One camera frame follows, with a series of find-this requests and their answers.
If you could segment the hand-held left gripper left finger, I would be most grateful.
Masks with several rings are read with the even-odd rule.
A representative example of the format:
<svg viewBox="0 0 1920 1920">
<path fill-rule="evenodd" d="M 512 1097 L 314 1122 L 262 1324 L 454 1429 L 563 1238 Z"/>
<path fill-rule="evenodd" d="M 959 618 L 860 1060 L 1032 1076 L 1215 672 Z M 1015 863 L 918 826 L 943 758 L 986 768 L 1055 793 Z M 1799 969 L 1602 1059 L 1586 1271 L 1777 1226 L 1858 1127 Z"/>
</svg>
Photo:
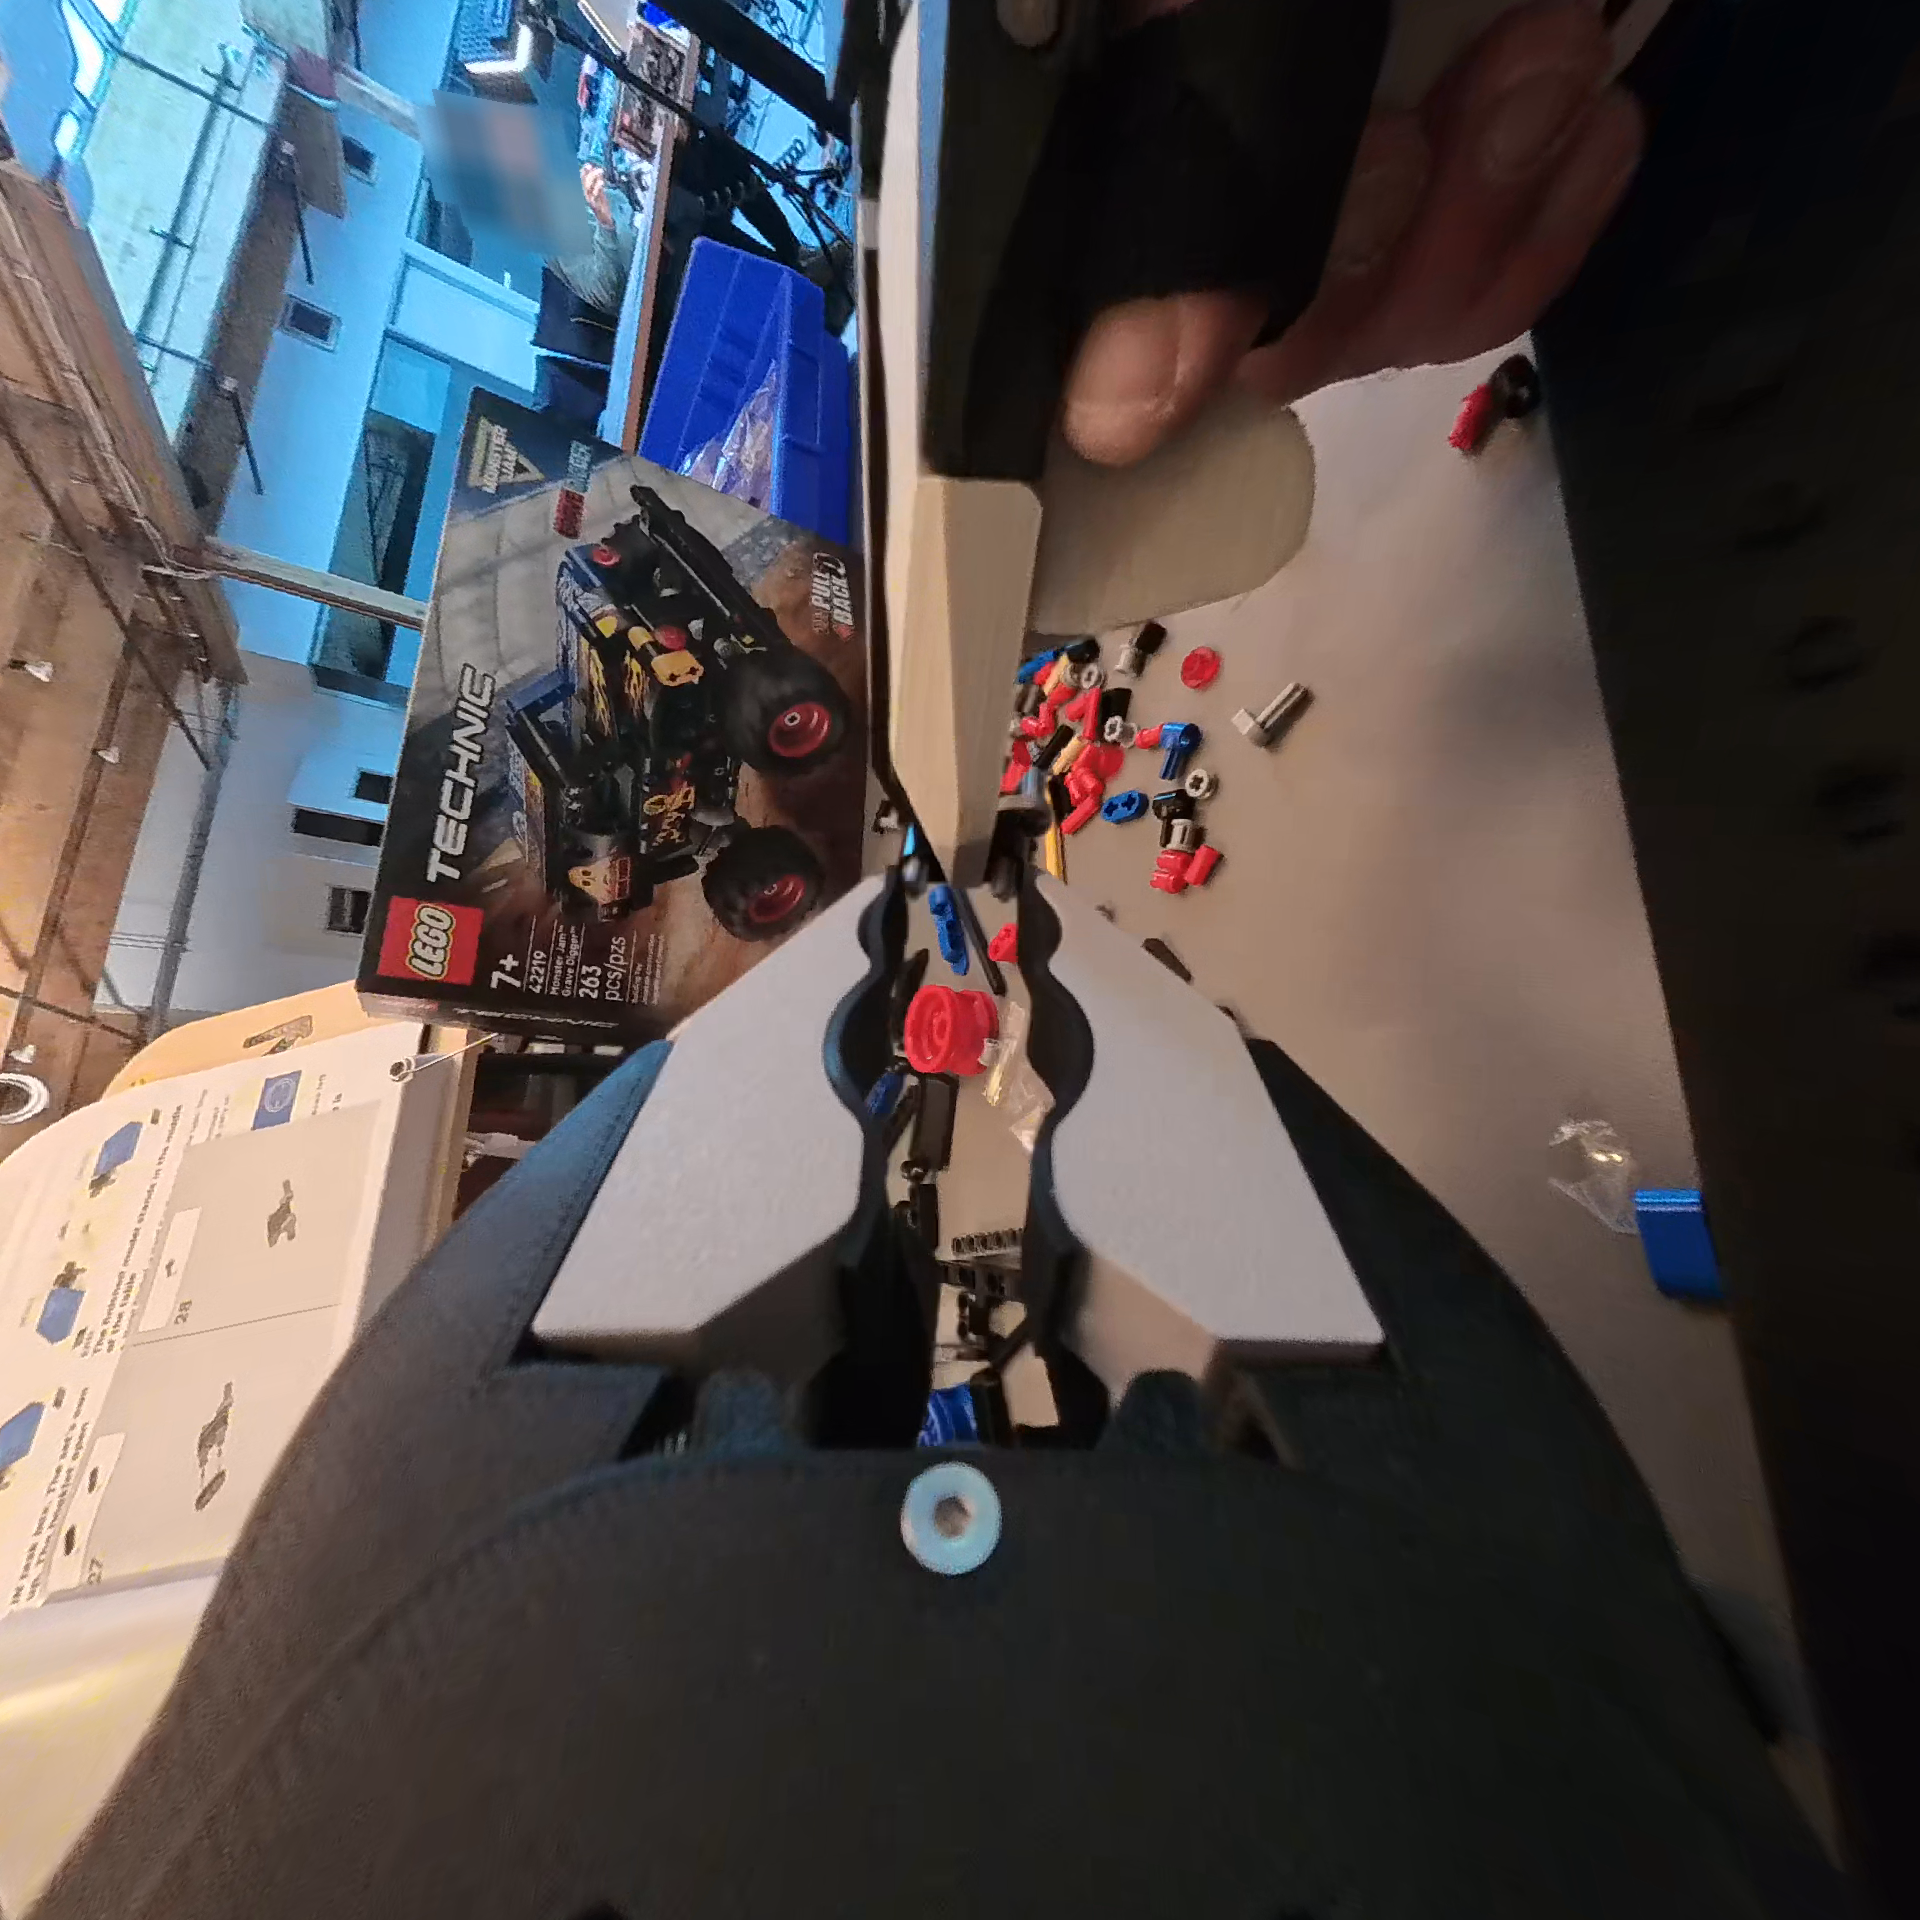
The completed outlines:
<svg viewBox="0 0 1920 1920">
<path fill-rule="evenodd" d="M 542 1348 L 755 1373 L 826 1445 L 909 1445 L 923 1278 L 879 1120 L 906 894 L 862 880 L 667 1040 L 531 1319 Z"/>
</svg>

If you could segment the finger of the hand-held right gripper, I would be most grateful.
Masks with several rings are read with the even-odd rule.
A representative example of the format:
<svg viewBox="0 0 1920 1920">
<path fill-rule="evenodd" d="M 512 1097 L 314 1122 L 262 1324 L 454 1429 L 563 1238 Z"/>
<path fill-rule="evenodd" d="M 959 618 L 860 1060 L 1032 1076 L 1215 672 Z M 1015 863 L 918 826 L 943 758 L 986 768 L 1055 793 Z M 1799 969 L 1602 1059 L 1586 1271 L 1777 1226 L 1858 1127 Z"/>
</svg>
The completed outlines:
<svg viewBox="0 0 1920 1920">
<path fill-rule="evenodd" d="M 1015 478 L 956 476 L 932 453 L 948 5 L 908 5 L 886 57 L 873 214 L 875 587 L 886 748 L 956 889 L 987 876 L 1009 681 L 1028 632 L 1041 502 Z"/>
</svg>

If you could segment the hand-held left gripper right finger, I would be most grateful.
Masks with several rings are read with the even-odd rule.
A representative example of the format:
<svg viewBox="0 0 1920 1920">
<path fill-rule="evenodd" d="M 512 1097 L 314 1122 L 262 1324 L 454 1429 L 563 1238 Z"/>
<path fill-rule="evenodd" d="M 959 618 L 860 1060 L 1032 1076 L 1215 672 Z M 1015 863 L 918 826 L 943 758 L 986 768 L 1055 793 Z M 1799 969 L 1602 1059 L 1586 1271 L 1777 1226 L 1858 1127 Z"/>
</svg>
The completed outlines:
<svg viewBox="0 0 1920 1920">
<path fill-rule="evenodd" d="M 1054 876 L 1019 892 L 1029 1154 L 1019 1333 L 1060 1429 L 1173 1376 L 1367 1366 L 1384 1331 L 1233 1019 Z"/>
</svg>

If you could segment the grey desk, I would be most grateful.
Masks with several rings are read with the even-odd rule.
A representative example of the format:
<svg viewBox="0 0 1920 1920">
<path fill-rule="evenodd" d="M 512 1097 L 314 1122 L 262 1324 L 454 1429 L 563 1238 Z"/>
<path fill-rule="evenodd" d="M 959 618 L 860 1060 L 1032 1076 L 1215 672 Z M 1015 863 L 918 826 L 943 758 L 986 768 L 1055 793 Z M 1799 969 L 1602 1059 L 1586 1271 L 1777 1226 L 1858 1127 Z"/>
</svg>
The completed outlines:
<svg viewBox="0 0 1920 1920">
<path fill-rule="evenodd" d="M 1638 1237 L 1549 1189 L 1549 1136 L 1610 1122 L 1639 1189 L 1697 1169 L 1572 562 L 1548 414 L 1447 444 L 1526 337 L 1300 402 L 1307 541 L 1261 588 L 1168 623 L 1138 702 L 1205 732 L 1205 889 L 1148 887 L 1149 831 L 1096 826 L 1068 882 L 1280 1044 L 1496 1258 L 1591 1384 L 1781 1716 L 1829 1821 L 1809 1690 L 1729 1317 L 1659 1297 Z M 1182 687 L 1193 647 L 1212 687 Z M 1271 751 L 1233 729 L 1284 687 Z"/>
</svg>

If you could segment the person's right hand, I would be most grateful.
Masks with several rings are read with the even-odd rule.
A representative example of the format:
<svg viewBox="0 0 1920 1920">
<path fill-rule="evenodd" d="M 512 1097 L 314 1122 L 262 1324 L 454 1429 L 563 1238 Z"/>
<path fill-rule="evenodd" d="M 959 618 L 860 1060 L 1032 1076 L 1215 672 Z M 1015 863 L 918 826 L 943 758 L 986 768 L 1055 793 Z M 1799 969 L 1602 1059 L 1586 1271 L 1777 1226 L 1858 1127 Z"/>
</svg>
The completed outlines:
<svg viewBox="0 0 1920 1920">
<path fill-rule="evenodd" d="M 1273 404 L 1470 360 L 1522 337 L 1575 277 L 1644 151 L 1644 114 L 1610 82 L 1603 5 L 1511 5 L 1417 109 L 1376 112 L 1313 300 L 1261 343 L 1252 293 L 1115 303 L 1088 325 L 1062 433 L 1123 469 L 1214 397 Z"/>
</svg>

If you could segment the pile of black beams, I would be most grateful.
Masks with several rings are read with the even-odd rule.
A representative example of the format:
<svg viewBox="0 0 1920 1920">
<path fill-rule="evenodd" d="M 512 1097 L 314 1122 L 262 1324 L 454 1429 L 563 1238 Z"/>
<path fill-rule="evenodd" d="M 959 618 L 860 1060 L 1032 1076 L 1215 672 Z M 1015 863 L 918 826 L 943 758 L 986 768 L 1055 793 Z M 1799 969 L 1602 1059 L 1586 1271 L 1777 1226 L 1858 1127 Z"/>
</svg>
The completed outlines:
<svg viewBox="0 0 1920 1920">
<path fill-rule="evenodd" d="M 872 1099 L 886 1203 L 927 1309 L 923 1452 L 1044 1451 L 1063 1438 L 1026 1333 L 1029 1147 L 986 1075 L 895 1064 Z"/>
</svg>

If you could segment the blue storage bin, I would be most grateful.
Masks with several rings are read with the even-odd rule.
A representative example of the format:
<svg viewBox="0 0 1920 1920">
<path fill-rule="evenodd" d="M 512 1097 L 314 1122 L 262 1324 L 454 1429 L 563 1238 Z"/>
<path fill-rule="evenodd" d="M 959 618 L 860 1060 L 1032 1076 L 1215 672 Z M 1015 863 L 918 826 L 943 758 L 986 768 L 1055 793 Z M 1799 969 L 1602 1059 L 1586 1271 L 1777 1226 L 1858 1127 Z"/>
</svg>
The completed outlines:
<svg viewBox="0 0 1920 1920">
<path fill-rule="evenodd" d="M 822 291 L 776 260 L 696 240 L 637 456 L 843 544 L 853 443 L 850 354 Z"/>
</svg>

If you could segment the large red wheel rim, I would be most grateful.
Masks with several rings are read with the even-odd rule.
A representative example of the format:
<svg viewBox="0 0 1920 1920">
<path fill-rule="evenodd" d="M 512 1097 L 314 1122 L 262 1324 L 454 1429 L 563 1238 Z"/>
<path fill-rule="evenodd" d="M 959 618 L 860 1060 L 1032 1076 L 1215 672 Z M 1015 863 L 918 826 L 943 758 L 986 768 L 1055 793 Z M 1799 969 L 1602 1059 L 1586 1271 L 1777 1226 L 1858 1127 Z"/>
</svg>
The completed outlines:
<svg viewBox="0 0 1920 1920">
<path fill-rule="evenodd" d="M 900 1052 L 918 1076 L 972 1080 L 987 1068 L 997 1030 L 995 997 L 929 983 L 906 1005 Z"/>
</svg>

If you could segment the pile of small connector pins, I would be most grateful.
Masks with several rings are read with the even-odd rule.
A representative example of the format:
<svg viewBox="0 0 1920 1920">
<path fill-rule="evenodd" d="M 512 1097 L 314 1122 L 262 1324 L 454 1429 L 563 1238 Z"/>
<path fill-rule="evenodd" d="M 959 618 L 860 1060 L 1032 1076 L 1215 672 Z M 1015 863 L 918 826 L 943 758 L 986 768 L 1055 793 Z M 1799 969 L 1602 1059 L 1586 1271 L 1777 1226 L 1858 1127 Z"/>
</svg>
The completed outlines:
<svg viewBox="0 0 1920 1920">
<path fill-rule="evenodd" d="M 1205 826 L 1220 793 L 1204 763 L 1205 732 L 1183 712 L 1156 716 L 1140 705 L 1165 638 L 1165 626 L 1148 621 L 1110 642 L 1073 636 L 1019 660 L 997 802 L 1026 860 L 1040 864 L 1054 823 L 1068 850 L 1096 826 L 1140 826 L 1156 834 L 1153 894 L 1198 892 L 1220 871 L 1223 853 Z"/>
</svg>

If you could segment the clear plastic scrap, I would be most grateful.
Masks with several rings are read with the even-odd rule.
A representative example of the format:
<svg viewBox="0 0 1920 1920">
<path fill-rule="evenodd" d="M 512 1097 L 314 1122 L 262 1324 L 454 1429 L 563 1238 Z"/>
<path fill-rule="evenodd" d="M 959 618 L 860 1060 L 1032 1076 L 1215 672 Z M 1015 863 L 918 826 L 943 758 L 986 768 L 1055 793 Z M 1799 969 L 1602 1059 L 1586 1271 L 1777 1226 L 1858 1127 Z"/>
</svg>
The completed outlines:
<svg viewBox="0 0 1920 1920">
<path fill-rule="evenodd" d="M 1548 1139 L 1553 1172 L 1548 1187 L 1614 1237 L 1638 1237 L 1639 1169 L 1619 1133 L 1603 1119 L 1569 1117 Z"/>
</svg>

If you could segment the small blue brick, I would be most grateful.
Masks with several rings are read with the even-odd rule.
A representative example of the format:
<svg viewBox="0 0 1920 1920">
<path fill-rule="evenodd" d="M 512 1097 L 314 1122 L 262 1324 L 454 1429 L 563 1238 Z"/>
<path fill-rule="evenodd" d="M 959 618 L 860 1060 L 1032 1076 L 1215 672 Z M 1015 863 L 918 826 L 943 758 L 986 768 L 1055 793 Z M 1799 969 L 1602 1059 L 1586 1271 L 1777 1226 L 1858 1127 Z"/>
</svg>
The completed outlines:
<svg viewBox="0 0 1920 1920">
<path fill-rule="evenodd" d="M 1721 1309 L 1726 1286 L 1700 1189 L 1639 1187 L 1633 1228 L 1658 1297 L 1689 1309 Z"/>
</svg>

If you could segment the toy truck set box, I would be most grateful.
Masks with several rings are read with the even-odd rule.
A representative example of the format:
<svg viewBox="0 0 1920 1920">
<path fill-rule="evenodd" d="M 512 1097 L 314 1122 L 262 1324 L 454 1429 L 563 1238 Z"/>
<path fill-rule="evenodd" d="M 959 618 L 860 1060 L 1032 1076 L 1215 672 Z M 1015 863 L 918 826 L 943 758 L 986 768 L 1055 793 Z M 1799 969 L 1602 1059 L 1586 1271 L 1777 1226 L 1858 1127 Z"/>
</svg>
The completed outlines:
<svg viewBox="0 0 1920 1920">
<path fill-rule="evenodd" d="M 355 990 L 643 1044 L 862 875 L 857 552 L 474 394 Z"/>
</svg>

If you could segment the instruction booklet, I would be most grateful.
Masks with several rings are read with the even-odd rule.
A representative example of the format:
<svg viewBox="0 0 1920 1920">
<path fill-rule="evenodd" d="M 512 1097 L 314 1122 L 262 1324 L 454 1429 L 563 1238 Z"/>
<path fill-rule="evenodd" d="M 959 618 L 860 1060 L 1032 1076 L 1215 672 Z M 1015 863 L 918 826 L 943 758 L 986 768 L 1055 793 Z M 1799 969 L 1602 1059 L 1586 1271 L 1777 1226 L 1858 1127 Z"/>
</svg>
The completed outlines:
<svg viewBox="0 0 1920 1920">
<path fill-rule="evenodd" d="M 3 1160 L 3 1617 L 231 1552 L 444 1231 L 465 1072 L 374 1022 L 94 1103 Z"/>
</svg>

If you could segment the red and black connector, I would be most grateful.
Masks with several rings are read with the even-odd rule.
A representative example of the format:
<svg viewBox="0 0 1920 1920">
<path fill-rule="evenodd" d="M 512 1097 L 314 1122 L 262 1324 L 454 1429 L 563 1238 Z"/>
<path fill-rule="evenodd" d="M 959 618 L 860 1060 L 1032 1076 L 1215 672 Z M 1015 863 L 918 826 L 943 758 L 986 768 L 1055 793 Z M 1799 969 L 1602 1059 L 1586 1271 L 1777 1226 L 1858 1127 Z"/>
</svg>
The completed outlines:
<svg viewBox="0 0 1920 1920">
<path fill-rule="evenodd" d="M 1476 458 L 1500 429 L 1530 420 L 1539 407 L 1539 371 L 1530 354 L 1513 352 L 1460 402 L 1447 444 L 1464 458 Z"/>
</svg>

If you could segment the black perforated board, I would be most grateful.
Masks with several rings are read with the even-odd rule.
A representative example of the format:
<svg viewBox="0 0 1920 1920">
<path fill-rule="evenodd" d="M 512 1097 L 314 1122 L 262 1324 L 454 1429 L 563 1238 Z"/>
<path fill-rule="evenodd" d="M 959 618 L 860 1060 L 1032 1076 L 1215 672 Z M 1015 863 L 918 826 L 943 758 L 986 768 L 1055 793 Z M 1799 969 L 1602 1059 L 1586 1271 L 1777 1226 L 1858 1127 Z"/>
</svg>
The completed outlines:
<svg viewBox="0 0 1920 1920">
<path fill-rule="evenodd" d="M 1918 6 L 1672 5 L 1535 329 L 1845 1874 L 1916 1917 Z"/>
</svg>

